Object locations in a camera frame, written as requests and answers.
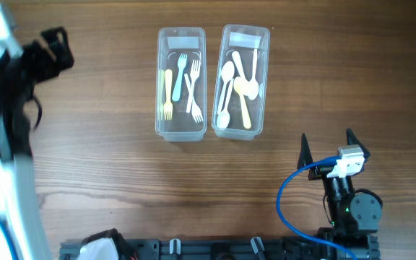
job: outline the container of forks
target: container of forks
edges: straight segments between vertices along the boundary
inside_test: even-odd
[[[269,43],[270,32],[264,27],[247,25],[226,25],[224,27],[212,114],[212,128],[217,136],[252,140],[262,132],[269,66]],[[239,80],[242,82],[240,85],[243,97],[240,97],[237,91],[232,91],[227,107],[230,120],[225,127],[226,122],[220,123],[217,117],[220,116],[218,110],[225,109],[218,108],[218,106],[224,104],[224,102],[220,102],[221,100],[226,99],[225,95],[222,95],[224,82],[221,71],[229,61],[235,64],[234,79],[243,78],[243,80]]]
[[[207,131],[206,67],[206,37],[203,29],[174,27],[159,31],[155,132],[166,141],[196,142],[203,139]],[[193,89],[186,86],[185,74],[191,84],[191,72],[192,76],[198,74]],[[172,74],[169,98],[165,73]],[[189,96],[190,100],[192,97],[194,99],[190,105]]]

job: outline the fork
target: fork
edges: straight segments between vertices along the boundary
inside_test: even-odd
[[[184,68],[187,65],[187,54],[182,53],[179,56],[179,60],[178,60],[178,78],[176,79],[176,84],[174,85],[174,91],[173,91],[173,101],[174,102],[178,102],[179,99],[181,98],[181,86],[182,86],[182,73],[184,71]]]
[[[170,69],[165,71],[166,103],[163,105],[165,120],[173,118],[173,104],[171,103],[171,83],[173,83],[173,72]]]
[[[191,112],[191,105],[192,100],[194,99],[194,88],[195,88],[195,81],[200,76],[200,61],[192,61],[192,68],[191,68],[191,90],[188,90],[188,100],[187,100],[187,109],[186,112]]]
[[[186,86],[188,88],[188,92],[190,95],[194,94],[194,89],[190,88],[191,82],[189,80],[189,76],[187,74],[184,74],[184,77],[186,78]],[[200,110],[199,106],[195,103],[195,99],[192,99],[192,117],[194,118],[196,123],[203,122],[203,115],[202,111]]]

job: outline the wooden table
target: wooden table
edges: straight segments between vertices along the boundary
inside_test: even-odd
[[[351,127],[372,152],[356,188],[385,203],[383,259],[416,259],[416,1],[8,0],[21,43],[63,25],[74,68],[37,86],[43,120],[31,135],[40,213],[60,242],[117,228],[127,238],[292,235],[275,212],[305,132],[315,159],[335,155]],[[252,142],[210,124],[222,28],[271,32],[264,130]],[[207,34],[203,142],[155,134],[157,32]],[[34,105],[27,112],[35,120]],[[328,226],[320,181],[299,175],[284,214]]]

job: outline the spoon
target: spoon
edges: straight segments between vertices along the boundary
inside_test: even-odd
[[[228,111],[230,95],[232,94],[232,87],[234,85],[234,79],[229,81],[229,90],[227,91],[227,97],[225,98],[225,105],[224,109],[222,109],[221,113],[217,116],[216,125],[219,128],[225,129],[229,126],[230,121],[230,114]]]
[[[248,90],[248,84],[249,82],[246,81],[246,79],[241,77],[236,77],[234,81],[234,90],[238,93],[240,96],[240,104],[242,108],[242,119],[243,119],[243,127],[246,129],[251,128],[251,120],[250,115],[248,114],[248,108],[246,107],[246,101],[245,97],[243,96],[245,93],[245,90]]]
[[[258,49],[254,49],[253,52],[253,68],[252,68],[252,74],[251,74],[251,80],[250,80],[250,90],[247,94],[248,98],[250,100],[255,99],[258,96],[259,93],[259,84],[256,81],[256,62],[258,61]]]
[[[228,82],[234,77],[235,68],[232,61],[228,61],[224,64],[221,71],[221,77],[224,82],[224,86],[222,86],[220,101],[217,104],[217,114],[219,115],[222,110],[222,104],[224,103],[224,95],[225,95],[225,87],[228,85]]]

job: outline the blue cable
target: blue cable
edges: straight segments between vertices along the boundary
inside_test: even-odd
[[[7,227],[4,224],[4,221],[1,219],[0,219],[0,230],[4,235],[4,238],[6,238],[6,243],[7,243],[7,246],[9,247],[12,260],[19,260],[19,256],[17,255],[17,251],[15,250],[14,241],[12,240],[12,237],[9,234],[9,231],[7,230]]]
[[[299,169],[299,170],[297,170],[297,171],[295,171],[295,173],[293,173],[292,175],[290,175],[284,182],[283,182],[283,184],[282,184],[282,186],[280,186],[280,190],[279,190],[279,193],[277,194],[277,200],[276,200],[276,203],[275,203],[275,207],[276,207],[276,209],[277,209],[277,214],[279,215],[279,217],[280,217],[280,219],[282,220],[282,222],[289,228],[289,229],[291,229],[291,231],[293,231],[295,234],[297,234],[297,235],[299,235],[299,236],[301,236],[301,237],[303,237],[303,238],[305,238],[305,239],[308,239],[308,240],[310,240],[310,241],[313,241],[313,242],[315,242],[315,243],[321,243],[321,244],[324,244],[324,245],[327,245],[327,246],[331,246],[331,247],[333,247],[333,248],[336,248],[336,249],[339,249],[339,250],[341,250],[341,251],[344,251],[346,254],[348,254],[349,256],[351,256],[352,257],[352,259],[353,260],[358,260],[358,258],[356,257],[356,255],[354,255],[354,253],[353,252],[351,252],[351,250],[349,250],[349,249],[347,249],[347,248],[345,248],[345,247],[343,247],[343,246],[340,246],[340,245],[338,245],[338,244],[336,244],[336,243],[332,243],[332,242],[329,242],[329,241],[327,241],[327,240],[323,240],[323,239],[320,239],[320,238],[314,238],[314,237],[312,237],[312,236],[310,236],[310,235],[306,235],[305,233],[303,233],[303,232],[301,232],[301,231],[299,231],[298,229],[296,229],[295,227],[293,227],[286,219],[285,219],[285,217],[283,216],[283,214],[282,214],[282,210],[280,209],[280,199],[281,199],[281,197],[282,197],[282,192],[283,192],[283,190],[285,189],[285,187],[286,187],[286,185],[296,176],[296,175],[298,175],[298,174],[300,174],[302,171],[304,171],[304,170],[307,170],[307,169],[309,169],[309,168],[312,168],[312,167],[316,167],[316,166],[318,166],[318,165],[323,165],[323,164],[329,164],[329,163],[336,163],[336,161],[338,160],[338,159],[341,159],[340,157],[338,157],[338,156],[333,156],[333,157],[328,157],[328,158],[326,158],[326,159],[323,159],[323,160],[320,160],[320,161],[318,161],[318,162],[314,162],[314,163],[311,163],[311,164],[309,164],[309,165],[306,165],[306,166],[304,166],[304,167],[302,167],[301,169]]]

